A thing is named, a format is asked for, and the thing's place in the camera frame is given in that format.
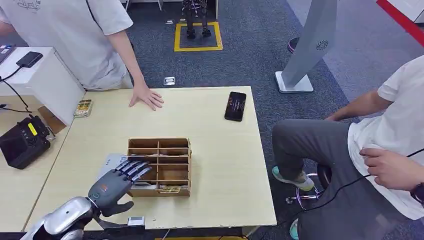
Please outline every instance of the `teal sneaker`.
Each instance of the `teal sneaker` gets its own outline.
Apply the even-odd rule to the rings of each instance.
[[[299,240],[298,221],[299,221],[299,218],[294,220],[294,222],[290,226],[290,237],[294,240]]]
[[[315,186],[314,181],[312,181],[312,179],[310,179],[304,171],[302,171],[295,180],[287,180],[281,176],[278,166],[275,166],[274,168],[272,168],[272,175],[274,175],[274,177],[278,181],[282,183],[286,183],[286,184],[293,184],[296,187],[298,187],[300,190],[305,192],[310,191]]]

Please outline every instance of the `box compartment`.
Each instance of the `box compartment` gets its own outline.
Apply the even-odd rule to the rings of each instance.
[[[128,159],[148,161],[152,170],[143,175],[128,194],[132,197],[189,197],[191,153],[188,138],[129,139]]]

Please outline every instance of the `gray pants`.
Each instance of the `gray pants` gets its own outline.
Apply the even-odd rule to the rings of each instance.
[[[331,183],[313,205],[328,202],[341,186],[362,177],[348,151],[349,124],[286,119],[272,130],[275,161],[283,178],[295,179],[311,159],[331,167]],[[299,216],[300,240],[380,240],[406,221],[366,179],[341,190],[328,205]]]

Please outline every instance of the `black robotic finger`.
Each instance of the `black robotic finger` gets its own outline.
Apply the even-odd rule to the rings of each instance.
[[[135,183],[138,179],[140,179],[143,175],[148,173],[150,170],[152,170],[152,167],[146,167],[143,170],[141,170],[139,173],[137,173],[134,176],[129,176],[131,178],[131,182]]]
[[[131,161],[128,165],[122,168],[121,172],[124,174],[128,172],[128,170],[132,169],[136,164],[140,163],[140,161]]]
[[[139,162],[138,165],[134,166],[131,170],[129,170],[126,175],[131,179],[131,175],[135,174],[138,170],[140,170],[142,167],[146,166],[147,164],[149,164],[146,161],[141,161]]]
[[[121,170],[122,168],[124,168],[127,164],[129,164],[130,161],[126,160],[123,163],[119,164],[116,168],[115,168],[115,172]]]

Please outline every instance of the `black watch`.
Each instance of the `black watch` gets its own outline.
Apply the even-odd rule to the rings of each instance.
[[[418,184],[410,193],[413,199],[417,200],[421,205],[424,205],[424,183]]]

